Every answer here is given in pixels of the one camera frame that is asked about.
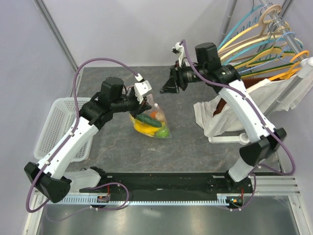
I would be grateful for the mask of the white cloth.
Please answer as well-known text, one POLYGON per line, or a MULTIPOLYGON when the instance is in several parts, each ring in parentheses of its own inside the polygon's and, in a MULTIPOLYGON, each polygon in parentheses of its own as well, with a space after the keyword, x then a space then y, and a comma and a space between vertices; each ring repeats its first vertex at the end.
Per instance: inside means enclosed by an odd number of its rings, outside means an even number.
MULTIPOLYGON (((291 77, 289 80, 280 81, 264 79, 248 88, 247 91, 260 110, 265 112, 294 79, 295 76, 291 77)), ((310 74, 281 101, 276 110, 287 111, 294 109, 312 87, 313 75, 310 74)), ((224 132, 240 131, 244 129, 229 105, 224 105, 219 114, 214 114, 220 101, 221 97, 218 95, 211 101, 194 104, 196 123, 204 130, 204 135, 207 137, 214 137, 224 132)))

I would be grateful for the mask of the orange fruit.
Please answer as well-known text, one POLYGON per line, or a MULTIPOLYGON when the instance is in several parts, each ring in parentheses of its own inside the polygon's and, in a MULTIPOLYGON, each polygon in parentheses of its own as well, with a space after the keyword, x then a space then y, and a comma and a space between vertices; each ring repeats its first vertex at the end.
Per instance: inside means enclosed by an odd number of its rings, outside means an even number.
POLYGON ((156 114, 158 113, 158 111, 153 111, 151 114, 150 114, 150 117, 152 118, 156 118, 156 114))

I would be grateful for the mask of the green custard apple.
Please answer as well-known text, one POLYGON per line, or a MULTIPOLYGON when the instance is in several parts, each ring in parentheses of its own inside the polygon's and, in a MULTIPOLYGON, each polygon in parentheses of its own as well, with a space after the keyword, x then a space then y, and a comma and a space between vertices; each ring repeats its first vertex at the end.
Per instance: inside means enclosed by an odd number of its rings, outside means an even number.
POLYGON ((157 138, 168 138, 169 136, 170 131, 166 126, 155 133, 155 137, 157 138))

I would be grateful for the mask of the orange hanger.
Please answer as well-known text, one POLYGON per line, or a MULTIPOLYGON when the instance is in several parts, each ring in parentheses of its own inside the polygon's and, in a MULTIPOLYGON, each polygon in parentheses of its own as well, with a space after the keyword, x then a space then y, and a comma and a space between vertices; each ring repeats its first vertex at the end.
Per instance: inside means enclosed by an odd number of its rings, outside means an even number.
POLYGON ((298 71, 301 70, 301 68, 296 68, 296 66, 299 66, 300 65, 300 61, 297 61, 294 63, 294 60, 295 59, 299 59, 300 56, 302 55, 307 55, 309 56, 310 52, 308 50, 304 50, 298 54, 296 54, 294 57, 292 57, 292 59, 290 60, 290 63, 292 63, 292 65, 290 66, 289 70, 286 71, 286 72, 283 72, 283 73, 280 73, 278 75, 275 75, 275 76, 272 76, 270 77, 268 80, 269 81, 276 81, 276 80, 288 80, 290 79, 295 73, 297 73, 298 71))

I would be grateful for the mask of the yellow banana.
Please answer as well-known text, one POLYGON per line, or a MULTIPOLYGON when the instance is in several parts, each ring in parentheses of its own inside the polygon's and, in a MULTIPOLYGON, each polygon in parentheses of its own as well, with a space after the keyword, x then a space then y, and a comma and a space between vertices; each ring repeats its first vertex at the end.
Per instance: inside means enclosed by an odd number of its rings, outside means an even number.
POLYGON ((145 124, 141 121, 138 121, 137 119, 134 119, 132 116, 130 116, 131 121, 133 122, 134 129, 146 136, 153 137, 157 131, 161 129, 161 127, 153 127, 151 125, 145 124))

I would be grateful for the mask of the aluminium frame post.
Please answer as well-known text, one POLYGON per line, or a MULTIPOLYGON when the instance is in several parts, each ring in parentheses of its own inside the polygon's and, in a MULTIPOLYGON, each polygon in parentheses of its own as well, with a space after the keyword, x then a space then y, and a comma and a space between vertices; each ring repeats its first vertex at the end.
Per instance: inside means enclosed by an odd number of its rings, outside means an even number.
POLYGON ((43 0, 34 0, 37 8, 39 9, 41 15, 43 16, 46 24, 48 25, 49 29, 51 30, 54 38, 56 39, 59 47, 61 48, 63 54, 65 55, 66 59, 68 60, 70 66, 73 68, 74 71, 78 69, 78 65, 70 52, 60 30, 58 29, 48 7, 46 6, 43 0))

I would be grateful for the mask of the clear zip top bag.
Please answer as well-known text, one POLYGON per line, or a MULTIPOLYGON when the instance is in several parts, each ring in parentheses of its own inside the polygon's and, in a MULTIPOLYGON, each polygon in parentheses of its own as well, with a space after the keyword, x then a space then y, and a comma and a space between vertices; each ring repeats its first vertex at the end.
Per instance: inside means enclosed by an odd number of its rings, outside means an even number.
POLYGON ((151 109, 144 111, 136 116, 130 115, 130 120, 133 123, 134 129, 148 137, 158 139, 171 138, 171 132, 167 124, 164 111, 158 103, 154 102, 153 95, 147 96, 147 103, 151 105, 151 109))

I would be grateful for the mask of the beige wooden hanger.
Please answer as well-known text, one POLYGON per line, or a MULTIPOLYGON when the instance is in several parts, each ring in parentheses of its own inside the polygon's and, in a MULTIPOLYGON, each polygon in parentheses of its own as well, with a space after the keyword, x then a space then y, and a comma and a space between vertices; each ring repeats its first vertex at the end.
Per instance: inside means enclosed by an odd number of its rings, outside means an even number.
POLYGON ((257 23, 234 35, 227 42, 222 42, 218 49, 221 61, 224 64, 230 63, 248 50, 262 46, 282 36, 279 30, 269 31, 269 27, 274 25, 274 20, 269 18, 269 14, 278 14, 281 10, 280 5, 269 4, 268 8, 261 13, 257 23))

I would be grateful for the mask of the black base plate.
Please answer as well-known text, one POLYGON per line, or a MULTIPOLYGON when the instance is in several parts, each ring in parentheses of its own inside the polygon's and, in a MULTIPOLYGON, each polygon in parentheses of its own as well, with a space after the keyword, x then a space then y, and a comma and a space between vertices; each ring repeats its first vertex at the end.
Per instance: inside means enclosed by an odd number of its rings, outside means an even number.
POLYGON ((132 202, 215 201, 218 193, 253 192, 249 178, 232 185, 224 173, 102 173, 98 185, 112 182, 126 186, 132 202))

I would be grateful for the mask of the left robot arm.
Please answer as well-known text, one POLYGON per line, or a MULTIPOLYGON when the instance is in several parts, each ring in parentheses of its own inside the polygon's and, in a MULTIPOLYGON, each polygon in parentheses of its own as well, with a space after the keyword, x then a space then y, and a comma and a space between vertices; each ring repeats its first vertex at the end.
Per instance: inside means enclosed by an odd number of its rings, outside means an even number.
POLYGON ((63 200, 71 191, 92 188, 103 192, 107 180, 101 177, 100 169, 66 173, 68 165, 82 148, 104 125, 112 120, 113 114, 129 112, 133 117, 147 111, 151 105, 147 96, 153 92, 144 79, 135 83, 129 94, 124 94, 124 82, 117 77, 108 77, 97 92, 78 112, 74 124, 60 142, 38 163, 29 162, 24 171, 32 186, 52 203, 63 200))

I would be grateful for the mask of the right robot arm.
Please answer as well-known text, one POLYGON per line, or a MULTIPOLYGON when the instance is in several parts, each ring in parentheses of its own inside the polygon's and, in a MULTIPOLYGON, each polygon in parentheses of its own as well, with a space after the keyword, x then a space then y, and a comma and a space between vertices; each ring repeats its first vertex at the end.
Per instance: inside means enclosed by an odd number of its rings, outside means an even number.
POLYGON ((287 133, 276 128, 260 111, 249 96, 244 82, 232 65, 222 65, 214 43, 195 47, 197 61, 193 63, 186 49, 186 41, 175 44, 172 52, 178 60, 170 67, 169 79, 160 89, 162 94, 177 94, 189 83, 204 81, 230 106, 242 123, 249 144, 240 148, 240 158, 227 171, 224 187, 234 193, 242 180, 255 166, 270 157, 280 146, 287 133))

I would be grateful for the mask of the light blue hanger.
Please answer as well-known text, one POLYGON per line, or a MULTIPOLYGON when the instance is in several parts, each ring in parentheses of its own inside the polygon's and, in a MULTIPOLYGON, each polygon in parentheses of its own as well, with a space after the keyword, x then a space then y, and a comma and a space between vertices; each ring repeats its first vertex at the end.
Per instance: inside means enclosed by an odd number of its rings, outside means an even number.
POLYGON ((236 64, 234 68, 238 71, 238 73, 241 75, 242 78, 248 78, 251 76, 255 76, 258 74, 263 74, 275 70, 285 69, 289 68, 287 72, 284 72, 282 74, 276 75, 271 77, 271 80, 275 79, 287 79, 294 73, 300 70, 299 68, 299 62, 295 62, 295 60, 302 55, 309 55, 309 52, 307 50, 303 50, 303 44, 300 40, 295 38, 294 32, 287 32, 280 36, 277 39, 269 40, 273 44, 269 47, 264 49, 263 51, 255 54, 250 59, 241 62, 239 64, 236 64), (283 45, 277 46, 276 43, 278 41, 281 41, 285 38, 285 36, 291 36, 291 40, 295 42, 297 46, 299 46, 299 52, 295 53, 295 50, 291 48, 288 43, 285 43, 283 45), (284 61, 285 64, 267 68, 265 70, 259 70, 255 71, 255 69, 259 67, 263 67, 269 63, 275 62, 275 61, 284 61))

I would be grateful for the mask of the white plastic basket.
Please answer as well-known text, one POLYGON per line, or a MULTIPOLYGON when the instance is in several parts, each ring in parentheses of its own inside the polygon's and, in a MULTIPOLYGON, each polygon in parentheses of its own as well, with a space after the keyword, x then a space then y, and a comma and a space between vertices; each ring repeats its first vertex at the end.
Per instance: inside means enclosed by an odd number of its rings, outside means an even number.
POLYGON ((59 98, 52 103, 34 150, 37 160, 45 157, 61 140, 76 119, 74 98, 59 98))

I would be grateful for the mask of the green cucumber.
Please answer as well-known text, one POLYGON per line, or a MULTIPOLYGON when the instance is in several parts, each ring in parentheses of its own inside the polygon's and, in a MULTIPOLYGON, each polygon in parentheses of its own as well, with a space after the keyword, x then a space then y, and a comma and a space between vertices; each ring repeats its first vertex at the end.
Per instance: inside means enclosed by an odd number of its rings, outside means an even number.
POLYGON ((162 124, 160 121, 158 121, 155 118, 150 117, 149 115, 145 114, 145 113, 141 113, 139 114, 136 119, 138 121, 143 122, 144 124, 150 125, 152 127, 156 127, 156 128, 160 128, 162 127, 162 124))

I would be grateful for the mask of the green hanger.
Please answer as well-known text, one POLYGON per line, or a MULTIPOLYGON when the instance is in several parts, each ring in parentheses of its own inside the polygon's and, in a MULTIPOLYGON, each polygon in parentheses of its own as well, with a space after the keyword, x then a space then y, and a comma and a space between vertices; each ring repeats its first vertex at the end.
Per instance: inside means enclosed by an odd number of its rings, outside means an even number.
POLYGON ((272 54, 259 59, 259 67, 252 67, 249 71, 246 72, 241 72, 246 70, 246 68, 241 68, 237 72, 241 78, 250 78, 265 73, 287 69, 292 65, 292 63, 290 63, 290 59, 295 56, 295 53, 292 49, 282 48, 282 50, 283 51, 279 55, 272 54))

